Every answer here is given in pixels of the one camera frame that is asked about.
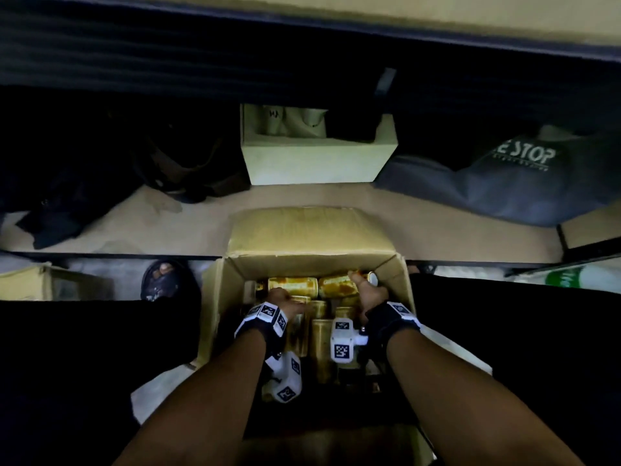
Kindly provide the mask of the person's right hand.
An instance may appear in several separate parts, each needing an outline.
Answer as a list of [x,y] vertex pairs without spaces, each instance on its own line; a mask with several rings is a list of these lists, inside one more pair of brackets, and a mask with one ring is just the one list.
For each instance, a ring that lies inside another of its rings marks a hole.
[[358,290],[361,307],[360,320],[362,325],[366,325],[368,323],[367,312],[387,301],[389,291],[382,286],[374,286],[373,284],[370,288],[358,288]]

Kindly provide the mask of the golden drink can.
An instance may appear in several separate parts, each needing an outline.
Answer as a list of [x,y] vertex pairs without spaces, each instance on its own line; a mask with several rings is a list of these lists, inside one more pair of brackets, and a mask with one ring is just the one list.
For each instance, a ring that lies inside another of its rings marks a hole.
[[318,279],[318,295],[321,299],[342,299],[359,294],[349,274],[335,274]]
[[275,288],[286,290],[291,296],[316,299],[319,296],[319,282],[315,277],[272,277],[267,280],[268,291]]

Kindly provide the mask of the person's right forearm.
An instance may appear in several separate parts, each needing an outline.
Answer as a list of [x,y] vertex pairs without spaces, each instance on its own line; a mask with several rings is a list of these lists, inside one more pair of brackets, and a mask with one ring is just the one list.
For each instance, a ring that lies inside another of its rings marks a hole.
[[445,466],[584,466],[516,395],[419,331],[397,332],[386,355]]

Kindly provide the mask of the black marker-tagged wrist band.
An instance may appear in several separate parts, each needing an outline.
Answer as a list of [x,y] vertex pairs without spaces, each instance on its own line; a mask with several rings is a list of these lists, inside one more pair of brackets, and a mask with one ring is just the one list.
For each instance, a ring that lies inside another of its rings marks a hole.
[[258,330],[266,343],[265,360],[281,353],[284,347],[284,334],[288,325],[288,317],[274,304],[265,302],[256,305],[243,318],[234,337],[249,330]]
[[368,336],[368,354],[371,360],[386,357],[388,342],[392,336],[405,329],[420,332],[421,324],[417,317],[403,304],[384,301],[366,313],[365,325]]

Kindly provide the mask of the cluster of golden cans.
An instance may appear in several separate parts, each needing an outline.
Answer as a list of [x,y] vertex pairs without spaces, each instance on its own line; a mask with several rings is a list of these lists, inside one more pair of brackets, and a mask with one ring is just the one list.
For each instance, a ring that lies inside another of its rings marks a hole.
[[[292,298],[310,299],[292,296]],[[360,347],[359,366],[338,365],[330,357],[330,332],[336,317],[352,319],[355,329],[363,326],[360,321],[361,307],[359,296],[342,299],[312,299],[313,315],[298,315],[288,324],[284,350],[294,352],[301,360],[308,359],[311,374],[309,382],[314,384],[337,384],[348,390],[361,390],[368,370],[366,346]]]

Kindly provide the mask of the open brown cardboard box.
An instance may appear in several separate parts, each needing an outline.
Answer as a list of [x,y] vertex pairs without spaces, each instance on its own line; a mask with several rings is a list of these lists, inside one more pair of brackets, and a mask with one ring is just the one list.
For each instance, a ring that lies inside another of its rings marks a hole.
[[[225,255],[203,273],[202,367],[232,342],[243,314],[262,299],[246,292],[272,277],[372,272],[391,296],[414,309],[405,259],[381,226],[357,209],[284,207],[235,215]],[[290,403],[255,390],[238,466],[429,466],[432,449],[398,385],[375,373],[361,390],[314,384],[301,360],[302,392]]]

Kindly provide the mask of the cream open storage box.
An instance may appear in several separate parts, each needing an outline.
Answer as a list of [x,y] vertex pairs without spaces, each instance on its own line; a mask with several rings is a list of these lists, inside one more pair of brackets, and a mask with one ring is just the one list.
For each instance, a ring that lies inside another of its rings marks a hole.
[[253,186],[373,182],[398,146],[392,115],[384,114],[376,140],[266,135],[268,109],[240,106],[240,148]]

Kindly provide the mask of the black sandal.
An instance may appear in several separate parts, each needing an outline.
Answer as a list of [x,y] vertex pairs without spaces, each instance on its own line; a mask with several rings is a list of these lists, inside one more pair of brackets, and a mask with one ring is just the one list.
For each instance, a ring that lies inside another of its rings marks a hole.
[[157,260],[144,272],[140,285],[140,299],[156,301],[177,295],[182,282],[182,266],[175,261]]

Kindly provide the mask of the white paper bundle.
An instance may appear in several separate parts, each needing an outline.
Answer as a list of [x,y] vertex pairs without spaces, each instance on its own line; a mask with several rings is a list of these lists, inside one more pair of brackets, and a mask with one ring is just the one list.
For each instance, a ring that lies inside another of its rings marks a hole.
[[327,109],[264,105],[265,133],[291,139],[326,139]]

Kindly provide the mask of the dark blue printed bag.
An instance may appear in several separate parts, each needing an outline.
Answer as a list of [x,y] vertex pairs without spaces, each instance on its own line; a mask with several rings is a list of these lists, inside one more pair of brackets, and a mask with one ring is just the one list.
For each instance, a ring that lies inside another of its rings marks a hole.
[[621,130],[542,125],[493,140],[459,170],[439,157],[398,153],[373,185],[480,216],[555,227],[621,198]]

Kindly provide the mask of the black rounded bag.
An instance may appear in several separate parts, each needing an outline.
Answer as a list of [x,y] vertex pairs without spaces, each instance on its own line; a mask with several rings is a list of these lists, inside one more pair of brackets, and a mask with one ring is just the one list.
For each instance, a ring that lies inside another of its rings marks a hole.
[[147,187],[198,204],[251,188],[237,126],[165,120],[133,133],[130,152]]

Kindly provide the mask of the black cloth bag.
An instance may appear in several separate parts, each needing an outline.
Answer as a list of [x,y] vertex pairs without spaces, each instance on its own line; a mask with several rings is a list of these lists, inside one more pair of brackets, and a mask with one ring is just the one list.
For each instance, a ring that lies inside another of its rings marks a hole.
[[79,178],[57,181],[48,195],[16,223],[42,250],[79,237],[97,219],[127,197],[122,188],[97,180]]

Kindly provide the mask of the yellowish cardboard carton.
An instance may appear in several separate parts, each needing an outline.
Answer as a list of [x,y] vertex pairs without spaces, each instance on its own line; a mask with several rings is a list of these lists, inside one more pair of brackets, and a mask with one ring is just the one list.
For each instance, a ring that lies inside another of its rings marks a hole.
[[0,301],[97,301],[114,299],[111,279],[51,265],[0,274]]

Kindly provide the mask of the dark ribbed panel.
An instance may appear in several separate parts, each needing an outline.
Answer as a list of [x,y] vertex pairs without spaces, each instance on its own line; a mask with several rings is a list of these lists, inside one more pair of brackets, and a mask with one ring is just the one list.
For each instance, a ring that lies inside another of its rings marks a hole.
[[621,48],[398,32],[137,0],[0,0],[0,84],[388,108],[621,102]]

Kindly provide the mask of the black strapped pouch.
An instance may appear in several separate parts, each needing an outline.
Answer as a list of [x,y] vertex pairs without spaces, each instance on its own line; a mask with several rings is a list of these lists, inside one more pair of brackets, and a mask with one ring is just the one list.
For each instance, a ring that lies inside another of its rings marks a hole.
[[356,143],[375,142],[396,74],[395,68],[385,68],[371,97],[328,110],[324,116],[326,137]]

